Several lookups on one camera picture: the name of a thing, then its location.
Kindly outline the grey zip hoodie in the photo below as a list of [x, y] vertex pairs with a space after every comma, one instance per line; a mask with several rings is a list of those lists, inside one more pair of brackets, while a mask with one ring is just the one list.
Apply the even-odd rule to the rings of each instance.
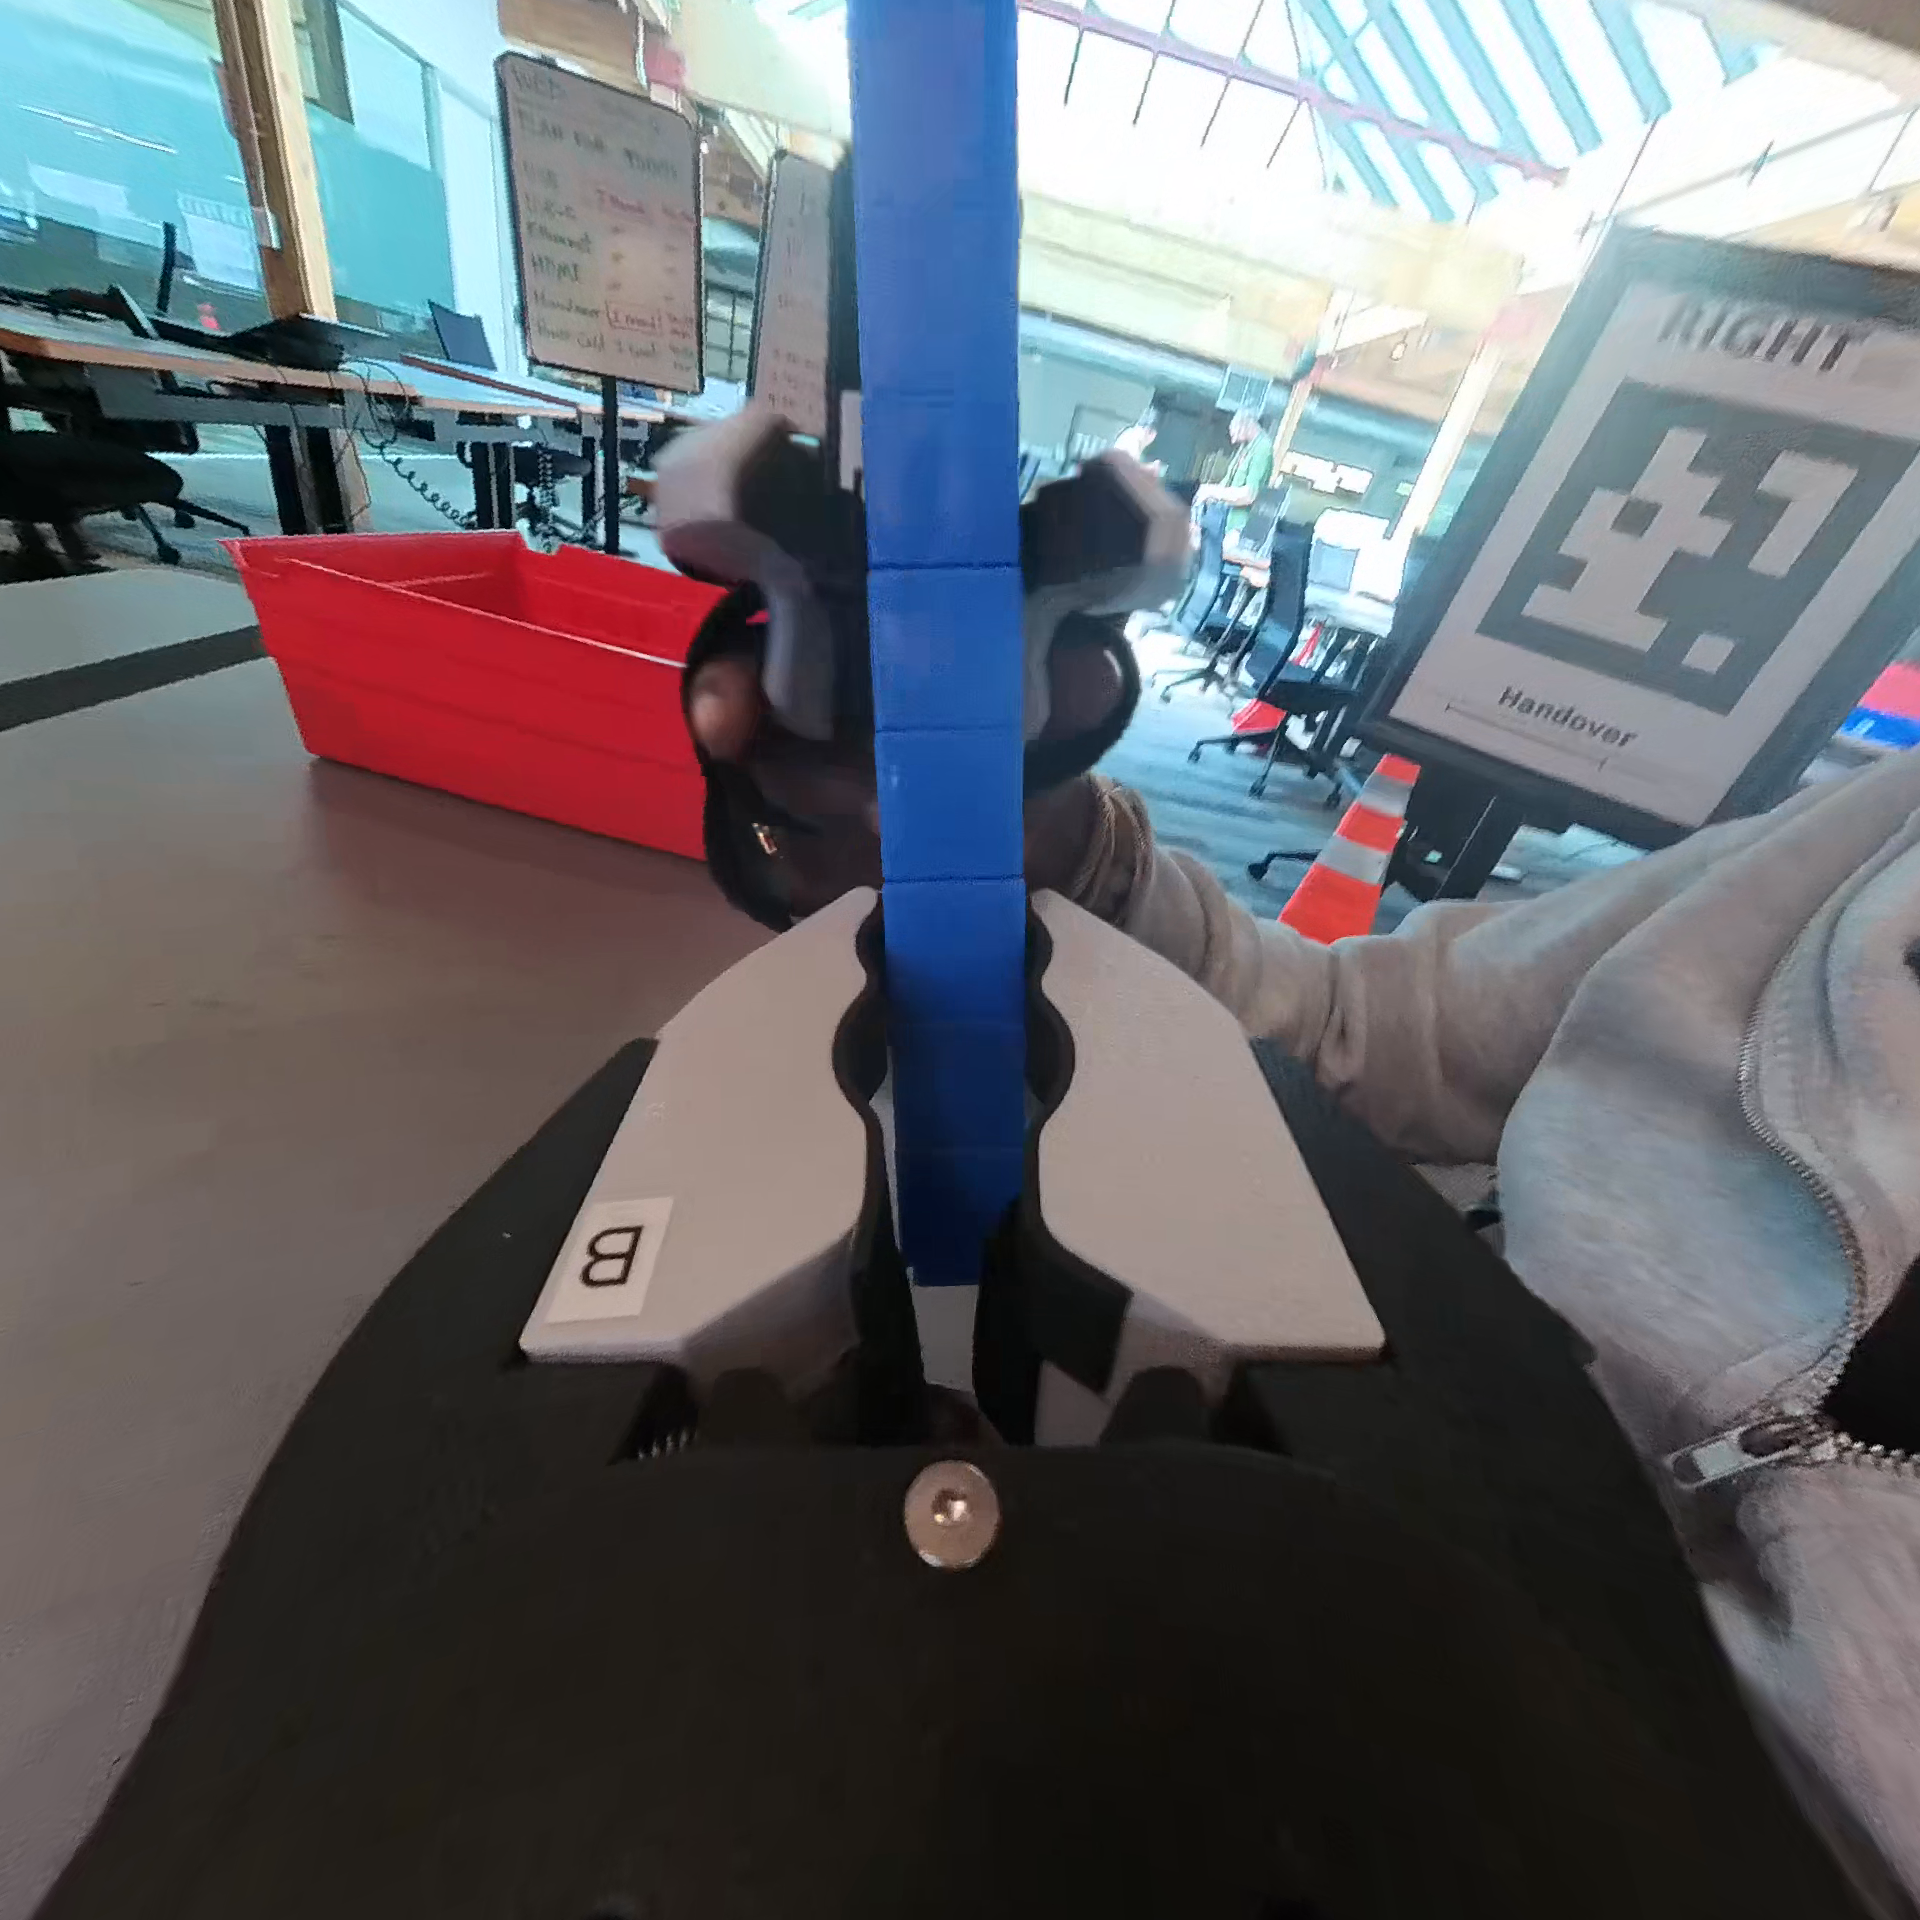
[[1548, 1035], [1509, 1259], [1594, 1350], [1801, 1806], [1917, 1917], [1917, 1440], [1837, 1409], [1917, 1266], [1917, 753], [1489, 930]]

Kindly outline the orange white traffic cone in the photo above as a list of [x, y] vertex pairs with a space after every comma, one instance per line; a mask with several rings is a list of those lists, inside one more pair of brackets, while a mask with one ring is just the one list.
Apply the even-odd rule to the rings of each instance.
[[1310, 859], [1310, 873], [1280, 908], [1284, 927], [1322, 948], [1376, 930], [1418, 778], [1418, 761], [1404, 753], [1378, 758], [1326, 847]]

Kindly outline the black shirt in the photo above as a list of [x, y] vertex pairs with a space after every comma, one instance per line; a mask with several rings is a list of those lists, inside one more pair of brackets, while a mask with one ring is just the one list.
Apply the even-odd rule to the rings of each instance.
[[1821, 1413], [1869, 1457], [1917, 1463], [1917, 1259], [1854, 1342]]

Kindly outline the person's right forearm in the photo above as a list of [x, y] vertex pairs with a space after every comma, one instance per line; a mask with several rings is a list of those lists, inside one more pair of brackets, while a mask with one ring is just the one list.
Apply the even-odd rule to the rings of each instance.
[[1505, 1119], [1596, 961], [1687, 886], [1683, 848], [1530, 900], [1433, 900], [1393, 933], [1314, 945], [1163, 852], [1138, 791], [1090, 778], [1071, 898], [1280, 1044], [1409, 1162], [1497, 1162]]

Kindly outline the narrow whiteboard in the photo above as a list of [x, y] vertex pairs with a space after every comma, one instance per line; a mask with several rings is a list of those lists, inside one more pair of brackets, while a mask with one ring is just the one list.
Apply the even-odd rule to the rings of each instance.
[[773, 408], [795, 437], [829, 445], [836, 295], [843, 286], [841, 170], [781, 150], [762, 208], [749, 395]]

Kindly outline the long office desk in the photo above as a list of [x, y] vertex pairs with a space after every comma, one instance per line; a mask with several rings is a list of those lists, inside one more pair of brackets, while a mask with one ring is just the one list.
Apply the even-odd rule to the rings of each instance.
[[566, 380], [510, 380], [433, 356], [339, 367], [349, 429], [438, 517], [530, 544], [614, 552], [653, 494], [658, 455], [696, 415]]

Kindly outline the blue segmented plastic stick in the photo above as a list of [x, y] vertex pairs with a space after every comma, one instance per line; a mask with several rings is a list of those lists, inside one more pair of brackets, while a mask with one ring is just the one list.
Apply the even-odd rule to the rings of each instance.
[[903, 1257], [1021, 1184], [1020, 11], [853, 2], [859, 433]]

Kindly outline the wooden post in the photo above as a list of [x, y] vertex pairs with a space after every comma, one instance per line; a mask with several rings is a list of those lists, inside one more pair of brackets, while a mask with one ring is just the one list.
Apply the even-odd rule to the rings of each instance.
[[290, 2], [213, 2], [230, 128], [276, 319], [336, 319]]

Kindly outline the grey desk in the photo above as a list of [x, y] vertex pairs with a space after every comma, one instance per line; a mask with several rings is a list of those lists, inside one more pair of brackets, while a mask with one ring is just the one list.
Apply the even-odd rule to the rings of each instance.
[[853, 1917], [773, 1500], [877, 1463], [519, 1354], [698, 908], [277, 702], [3, 750], [3, 1917]]

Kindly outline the large black white tag sign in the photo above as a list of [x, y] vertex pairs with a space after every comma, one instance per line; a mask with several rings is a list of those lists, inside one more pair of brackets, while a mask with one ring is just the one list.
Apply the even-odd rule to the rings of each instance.
[[1642, 852], [1917, 644], [1917, 270], [1618, 230], [1402, 590], [1370, 749]]

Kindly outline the black office chair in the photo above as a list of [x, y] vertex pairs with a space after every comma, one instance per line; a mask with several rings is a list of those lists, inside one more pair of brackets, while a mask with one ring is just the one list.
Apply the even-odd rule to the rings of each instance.
[[1266, 640], [1286, 656], [1302, 626], [1310, 548], [1314, 526], [1286, 519], [1254, 548], [1228, 535], [1206, 535], [1194, 583], [1174, 620], [1175, 637], [1186, 647], [1202, 647], [1206, 661], [1150, 674], [1154, 698], [1170, 706], [1186, 687], [1230, 693], [1250, 654]]
[[183, 494], [183, 478], [158, 455], [67, 430], [3, 430], [3, 583], [57, 582], [106, 572], [81, 521], [119, 517], [148, 531], [161, 564], [183, 564], [154, 510], [180, 529], [216, 521], [249, 539], [253, 526]]
[[1194, 739], [1190, 763], [1202, 763], [1207, 750], [1250, 753], [1248, 800], [1265, 800], [1276, 778], [1292, 778], [1332, 807], [1348, 792], [1348, 749], [1393, 656], [1387, 631], [1310, 620], [1286, 661], [1248, 698], [1261, 710], [1259, 723]]

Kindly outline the wooden office desk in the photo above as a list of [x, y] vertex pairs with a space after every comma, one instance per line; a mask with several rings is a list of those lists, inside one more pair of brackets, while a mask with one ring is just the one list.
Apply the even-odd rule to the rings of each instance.
[[3, 424], [34, 415], [81, 433], [122, 424], [141, 452], [180, 430], [236, 424], [262, 437], [283, 535], [354, 535], [373, 526], [357, 433], [377, 400], [409, 408], [391, 376], [255, 362], [233, 349], [150, 339], [122, 319], [3, 305]]

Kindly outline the written whiteboard on stand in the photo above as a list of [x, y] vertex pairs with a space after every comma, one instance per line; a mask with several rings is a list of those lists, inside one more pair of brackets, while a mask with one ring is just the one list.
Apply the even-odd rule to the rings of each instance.
[[693, 121], [553, 59], [496, 59], [522, 354], [601, 397], [601, 531], [621, 552], [621, 395], [705, 384], [704, 144]]

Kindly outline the person's right hand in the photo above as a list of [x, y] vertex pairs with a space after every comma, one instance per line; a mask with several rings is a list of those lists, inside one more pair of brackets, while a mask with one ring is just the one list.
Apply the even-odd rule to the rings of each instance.
[[[853, 889], [881, 889], [877, 735], [807, 742], [784, 732], [749, 656], [683, 679], [686, 732], [705, 781], [705, 862], [754, 923], [786, 930]], [[1117, 781], [1080, 769], [1027, 795], [1029, 890], [1117, 918], [1150, 866], [1150, 819]]]

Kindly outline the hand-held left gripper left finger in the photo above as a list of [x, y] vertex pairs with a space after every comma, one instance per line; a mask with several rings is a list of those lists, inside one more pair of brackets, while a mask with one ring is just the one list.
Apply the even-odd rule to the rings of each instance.
[[836, 1372], [886, 1162], [864, 1020], [878, 890], [853, 889], [683, 1004], [519, 1332], [526, 1360]]

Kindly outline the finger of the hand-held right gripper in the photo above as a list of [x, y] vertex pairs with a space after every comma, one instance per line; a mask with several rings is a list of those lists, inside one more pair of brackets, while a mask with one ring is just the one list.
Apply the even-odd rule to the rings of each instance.
[[1130, 455], [1094, 455], [1021, 504], [1021, 631], [1166, 607], [1190, 578], [1190, 505]]
[[762, 694], [784, 732], [818, 744], [870, 732], [867, 510], [776, 408], [672, 437], [658, 539], [672, 569], [759, 607]]

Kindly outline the red plastic bin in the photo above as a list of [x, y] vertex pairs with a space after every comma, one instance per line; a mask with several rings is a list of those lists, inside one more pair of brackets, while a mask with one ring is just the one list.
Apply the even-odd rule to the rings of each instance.
[[722, 590], [510, 531], [225, 541], [306, 753], [704, 859], [683, 665]]

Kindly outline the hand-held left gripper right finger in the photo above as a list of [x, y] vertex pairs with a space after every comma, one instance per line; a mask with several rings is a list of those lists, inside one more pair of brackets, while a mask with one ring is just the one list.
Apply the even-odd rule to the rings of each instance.
[[1206, 1413], [1386, 1330], [1237, 1020], [1080, 903], [1029, 912], [1029, 1139], [981, 1281], [981, 1409], [1090, 1443], [1142, 1376]]

